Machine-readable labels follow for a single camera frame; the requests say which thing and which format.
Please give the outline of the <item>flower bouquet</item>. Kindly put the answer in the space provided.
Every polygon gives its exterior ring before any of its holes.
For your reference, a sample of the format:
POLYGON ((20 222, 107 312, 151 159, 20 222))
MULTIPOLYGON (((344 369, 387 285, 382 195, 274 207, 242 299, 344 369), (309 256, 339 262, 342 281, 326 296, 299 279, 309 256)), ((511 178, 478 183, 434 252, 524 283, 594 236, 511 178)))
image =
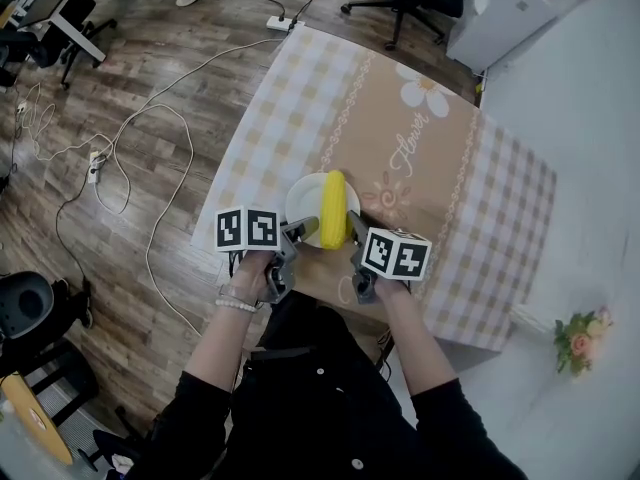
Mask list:
POLYGON ((613 325, 606 305, 588 313, 574 313, 568 322, 555 321, 556 372, 578 378, 593 369, 604 337, 613 325))

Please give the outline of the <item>yellow round table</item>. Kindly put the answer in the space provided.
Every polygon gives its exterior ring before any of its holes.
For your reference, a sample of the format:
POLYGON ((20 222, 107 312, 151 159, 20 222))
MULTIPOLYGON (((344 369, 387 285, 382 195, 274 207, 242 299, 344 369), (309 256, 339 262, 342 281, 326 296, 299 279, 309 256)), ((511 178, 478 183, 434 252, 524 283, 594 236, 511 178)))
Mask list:
POLYGON ((19 373, 8 375, 0 381, 0 389, 31 436, 59 462, 72 465, 68 446, 24 377, 19 373))

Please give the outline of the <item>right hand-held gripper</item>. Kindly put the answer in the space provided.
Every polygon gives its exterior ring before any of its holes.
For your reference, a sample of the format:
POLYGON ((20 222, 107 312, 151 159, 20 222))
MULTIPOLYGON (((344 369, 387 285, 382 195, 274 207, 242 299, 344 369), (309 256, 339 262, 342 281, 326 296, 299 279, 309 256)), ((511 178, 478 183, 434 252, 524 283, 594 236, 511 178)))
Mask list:
POLYGON ((352 256, 352 284, 360 304, 373 304, 375 283, 384 278, 404 283, 421 282, 426 276, 432 243, 417 234, 369 227, 354 210, 347 212, 348 231, 357 246, 352 256))

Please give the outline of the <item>person's left hand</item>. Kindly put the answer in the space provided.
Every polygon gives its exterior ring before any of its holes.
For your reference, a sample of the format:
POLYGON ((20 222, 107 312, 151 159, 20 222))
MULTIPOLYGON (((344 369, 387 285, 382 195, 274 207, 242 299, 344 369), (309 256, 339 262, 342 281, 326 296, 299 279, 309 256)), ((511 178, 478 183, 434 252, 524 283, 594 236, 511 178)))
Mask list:
POLYGON ((266 269, 273 257, 271 251, 248 251, 228 284, 252 289, 258 300, 266 290, 266 269))

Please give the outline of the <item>yellow corn cob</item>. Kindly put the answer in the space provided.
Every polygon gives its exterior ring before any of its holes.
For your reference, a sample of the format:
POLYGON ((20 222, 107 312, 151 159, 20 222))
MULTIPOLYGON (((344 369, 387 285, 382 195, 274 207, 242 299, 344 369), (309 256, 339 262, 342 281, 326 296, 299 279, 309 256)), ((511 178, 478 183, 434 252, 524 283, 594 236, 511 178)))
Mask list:
POLYGON ((346 236, 347 196, 346 181, 341 171, 333 170, 327 174, 321 214, 320 245, 323 249, 337 250, 346 236))

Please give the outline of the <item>white round plate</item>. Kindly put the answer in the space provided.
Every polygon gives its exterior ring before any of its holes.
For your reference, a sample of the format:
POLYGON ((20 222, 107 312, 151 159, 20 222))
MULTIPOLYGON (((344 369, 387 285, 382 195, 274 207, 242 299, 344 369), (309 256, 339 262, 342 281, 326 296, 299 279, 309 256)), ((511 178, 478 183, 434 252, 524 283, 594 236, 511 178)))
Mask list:
MULTIPOLYGON (((298 180, 289 190, 285 201, 285 220, 292 223, 307 217, 321 216, 321 206, 327 173, 313 173, 298 180)), ((351 184, 345 181, 347 210, 353 210, 360 215, 360 201, 351 184)), ((305 243, 321 248, 320 230, 314 232, 305 243)))

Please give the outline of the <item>checkered tablecloth table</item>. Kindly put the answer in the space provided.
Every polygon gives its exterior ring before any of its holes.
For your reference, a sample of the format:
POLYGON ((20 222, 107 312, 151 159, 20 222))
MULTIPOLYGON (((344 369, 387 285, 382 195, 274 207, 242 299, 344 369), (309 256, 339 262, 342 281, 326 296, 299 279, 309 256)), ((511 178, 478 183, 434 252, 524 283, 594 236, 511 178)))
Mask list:
POLYGON ((284 211, 313 173, 341 171, 362 211, 433 249, 411 289, 438 338, 498 351, 527 298, 556 174, 473 104, 380 53, 310 27, 284 40, 242 117, 193 244, 218 210, 284 211))

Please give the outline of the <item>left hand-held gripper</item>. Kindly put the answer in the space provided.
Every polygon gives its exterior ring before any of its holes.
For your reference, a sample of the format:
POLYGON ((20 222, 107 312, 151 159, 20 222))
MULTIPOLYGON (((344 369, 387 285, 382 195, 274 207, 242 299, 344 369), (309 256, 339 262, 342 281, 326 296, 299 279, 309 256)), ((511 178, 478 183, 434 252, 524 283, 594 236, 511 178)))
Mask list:
POLYGON ((293 242, 307 241, 318 229, 316 216, 288 223, 286 232, 281 228, 277 211, 231 207, 215 213, 215 251, 272 252, 265 274, 266 291, 259 301, 280 303, 294 286, 291 264, 297 251, 293 242))

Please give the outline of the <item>person's right forearm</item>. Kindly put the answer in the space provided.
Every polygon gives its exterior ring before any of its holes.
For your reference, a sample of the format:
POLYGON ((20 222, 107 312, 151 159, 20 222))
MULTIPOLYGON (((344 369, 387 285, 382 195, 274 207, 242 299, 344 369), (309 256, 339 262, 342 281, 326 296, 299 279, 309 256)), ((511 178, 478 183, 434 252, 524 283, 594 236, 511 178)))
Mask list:
POLYGON ((387 314, 409 394, 415 396, 456 380, 451 363, 424 325, 418 303, 407 287, 379 278, 375 291, 387 314))

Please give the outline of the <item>person's black clothing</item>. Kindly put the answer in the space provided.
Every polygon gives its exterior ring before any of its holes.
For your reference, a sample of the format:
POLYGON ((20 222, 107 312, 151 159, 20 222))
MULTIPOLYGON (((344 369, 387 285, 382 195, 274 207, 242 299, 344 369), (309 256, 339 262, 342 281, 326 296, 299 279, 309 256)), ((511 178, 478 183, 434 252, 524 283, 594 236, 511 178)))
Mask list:
POLYGON ((408 422, 342 317, 291 296, 222 389, 184 372, 127 480, 527 480, 451 380, 408 422))

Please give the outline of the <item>person's left forearm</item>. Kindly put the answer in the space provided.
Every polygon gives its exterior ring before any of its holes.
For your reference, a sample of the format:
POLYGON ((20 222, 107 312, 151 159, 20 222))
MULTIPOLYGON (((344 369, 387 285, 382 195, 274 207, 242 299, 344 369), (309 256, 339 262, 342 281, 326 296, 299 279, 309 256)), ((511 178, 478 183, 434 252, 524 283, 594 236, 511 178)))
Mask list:
POLYGON ((188 360, 185 371, 231 392, 255 312, 216 303, 211 322, 188 360))

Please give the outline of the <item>thin wrist band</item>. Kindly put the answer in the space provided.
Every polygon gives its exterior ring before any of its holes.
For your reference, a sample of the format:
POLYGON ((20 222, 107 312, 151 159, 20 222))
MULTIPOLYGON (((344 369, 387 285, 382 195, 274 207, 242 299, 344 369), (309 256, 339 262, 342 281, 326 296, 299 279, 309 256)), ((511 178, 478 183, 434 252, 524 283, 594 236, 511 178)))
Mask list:
POLYGON ((218 305, 237 307, 246 311, 255 311, 258 304, 256 293, 250 288, 225 284, 219 290, 218 305))

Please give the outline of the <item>white air purifier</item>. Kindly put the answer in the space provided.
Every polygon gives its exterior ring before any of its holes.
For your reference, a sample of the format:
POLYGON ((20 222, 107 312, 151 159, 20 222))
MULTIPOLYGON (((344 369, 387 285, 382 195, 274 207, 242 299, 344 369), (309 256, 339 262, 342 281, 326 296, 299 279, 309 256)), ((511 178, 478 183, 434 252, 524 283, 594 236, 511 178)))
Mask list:
POLYGON ((446 55, 481 73, 558 17, 563 0, 464 0, 446 55))

